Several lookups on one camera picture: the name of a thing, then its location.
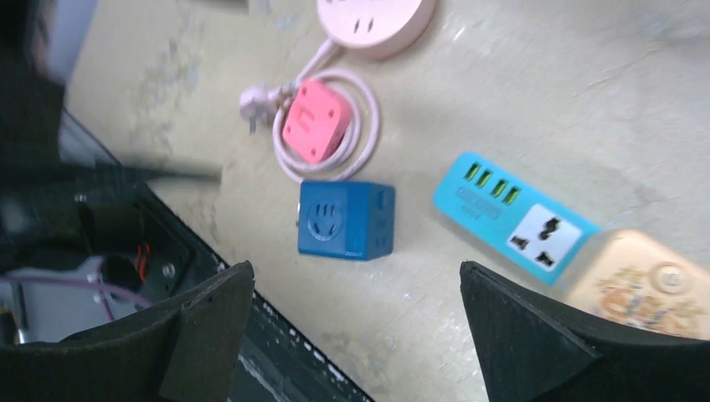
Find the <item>floor stain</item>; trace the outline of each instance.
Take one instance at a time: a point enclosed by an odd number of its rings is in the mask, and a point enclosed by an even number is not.
[[[395,338],[361,336],[352,339],[344,332],[326,332],[322,338],[336,354],[345,356],[345,363],[339,364],[345,374],[373,396],[389,395],[392,381],[388,374],[388,363],[397,350]]]
[[[180,27],[167,41],[152,66],[131,89],[128,141],[140,149],[172,154],[173,121],[185,97],[198,86],[200,49],[205,22],[185,3],[177,3]]]

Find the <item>pink plug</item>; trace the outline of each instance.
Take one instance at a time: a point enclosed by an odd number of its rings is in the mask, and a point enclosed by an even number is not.
[[[322,162],[336,151],[351,119],[347,100],[319,80],[305,80],[286,118],[284,142],[304,161]]]

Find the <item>usb port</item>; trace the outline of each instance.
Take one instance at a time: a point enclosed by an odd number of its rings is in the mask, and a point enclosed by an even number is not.
[[[478,181],[476,182],[476,186],[481,187],[481,188],[483,186],[485,186],[486,183],[488,183],[488,180],[491,179],[492,175],[493,175],[493,172],[491,172],[490,170],[484,170],[481,177],[478,178]]]
[[[513,187],[510,189],[508,194],[506,194],[506,197],[503,199],[503,203],[505,205],[510,205],[512,204],[513,201],[515,201],[515,198],[520,194],[520,188]]]
[[[478,173],[478,169],[480,168],[481,165],[479,165],[478,163],[472,164],[471,168],[468,169],[468,172],[466,172],[466,175],[464,176],[466,181],[470,182],[471,180],[473,180],[473,178],[476,176],[476,173]]]
[[[506,186],[508,185],[508,182],[505,180],[498,180],[498,184],[496,184],[496,187],[493,188],[493,191],[491,191],[491,195],[493,197],[498,197],[499,195],[503,194],[503,190],[506,189]]]

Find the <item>blue cube socket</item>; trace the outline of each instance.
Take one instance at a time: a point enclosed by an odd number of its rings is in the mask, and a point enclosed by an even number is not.
[[[368,182],[305,181],[298,252],[346,260],[392,254],[394,187]]]
[[[459,156],[436,208],[540,281],[553,285],[599,227],[475,153]]]

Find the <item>electrical outlet hole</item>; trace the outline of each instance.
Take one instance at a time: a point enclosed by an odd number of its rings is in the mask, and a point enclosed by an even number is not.
[[[538,238],[540,240],[547,240],[550,238],[550,235],[557,231],[559,229],[559,218],[552,218],[549,221],[545,222],[545,226],[543,228],[543,231],[538,234]]]
[[[525,250],[527,245],[530,243],[530,240],[524,239],[522,237],[513,236],[511,239],[511,243],[513,243],[518,249]]]
[[[554,264],[554,260],[544,251],[535,258],[535,261],[547,266],[553,266]]]
[[[493,191],[491,191],[491,195],[495,198],[498,198],[501,194],[503,194],[503,190],[506,189],[507,185],[508,182],[506,180],[498,180],[496,187],[494,187]]]
[[[466,172],[464,179],[467,182],[470,182],[471,180],[473,180],[473,178],[476,176],[476,173],[478,173],[480,169],[481,165],[479,165],[478,163],[472,164],[471,167],[469,167],[468,172]]]
[[[378,208],[385,209],[389,207],[389,197],[384,191],[380,191],[378,194]]]
[[[333,216],[335,214],[335,205],[316,205],[316,216]]]
[[[510,191],[508,191],[508,194],[506,194],[506,197],[503,199],[503,203],[505,205],[512,204],[512,202],[515,201],[515,198],[517,198],[518,194],[520,194],[520,188],[511,188]]]
[[[486,183],[488,183],[488,180],[491,180],[491,176],[493,176],[493,172],[491,172],[490,170],[483,171],[483,174],[480,178],[478,178],[478,181],[476,182],[476,186],[478,186],[479,188],[483,188]]]

